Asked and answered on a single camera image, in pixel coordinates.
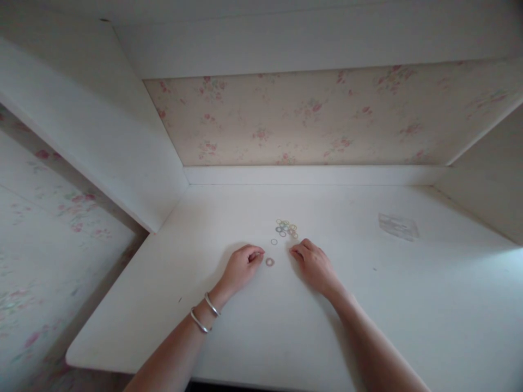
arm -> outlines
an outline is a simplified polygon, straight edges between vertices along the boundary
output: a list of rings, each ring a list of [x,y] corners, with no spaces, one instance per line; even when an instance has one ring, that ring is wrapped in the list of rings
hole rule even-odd
[[[338,313],[349,336],[363,382],[369,391],[429,392],[402,355],[387,340],[338,280],[323,250],[305,239],[291,255],[309,285],[322,294]]]
[[[219,312],[252,279],[263,254],[263,249],[245,245],[231,255],[222,278],[209,292],[209,299]],[[207,329],[216,319],[204,299],[196,306],[194,315]],[[188,314],[143,364],[124,392],[184,391],[205,335]]]

hand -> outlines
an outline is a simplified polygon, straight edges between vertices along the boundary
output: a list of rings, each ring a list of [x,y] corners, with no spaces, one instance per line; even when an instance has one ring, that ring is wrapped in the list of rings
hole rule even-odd
[[[305,281],[324,297],[329,299],[332,294],[345,290],[327,255],[309,239],[294,245],[290,253],[298,262]]]
[[[216,285],[230,298],[252,279],[263,261],[265,251],[254,245],[245,245],[230,256],[225,272]]]

floral wallpaper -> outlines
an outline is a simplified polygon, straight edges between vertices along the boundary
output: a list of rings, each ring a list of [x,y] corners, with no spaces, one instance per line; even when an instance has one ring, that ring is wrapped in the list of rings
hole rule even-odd
[[[144,83],[186,166],[446,164],[523,96],[523,58]]]
[[[64,356],[146,235],[0,106],[0,390],[122,390]]]

pile of rings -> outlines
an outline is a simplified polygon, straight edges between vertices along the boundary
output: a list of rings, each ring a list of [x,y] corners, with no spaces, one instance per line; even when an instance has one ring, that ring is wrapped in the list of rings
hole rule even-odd
[[[292,238],[297,239],[298,233],[296,230],[298,227],[294,224],[291,224],[288,220],[281,220],[277,219],[276,223],[278,226],[276,226],[276,231],[279,233],[280,237],[286,237],[287,234],[290,235]]]

white desk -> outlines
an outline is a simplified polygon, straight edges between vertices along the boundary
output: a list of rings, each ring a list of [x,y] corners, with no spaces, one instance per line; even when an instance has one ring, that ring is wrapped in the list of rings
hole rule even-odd
[[[413,219],[408,242],[378,213]],[[215,323],[194,377],[264,388],[354,390],[330,306],[296,275],[275,232],[298,226],[434,391],[521,390],[523,250],[427,187],[191,186],[147,238],[67,352],[91,369],[136,372],[251,242],[276,261]],[[271,245],[276,238],[278,244]]]

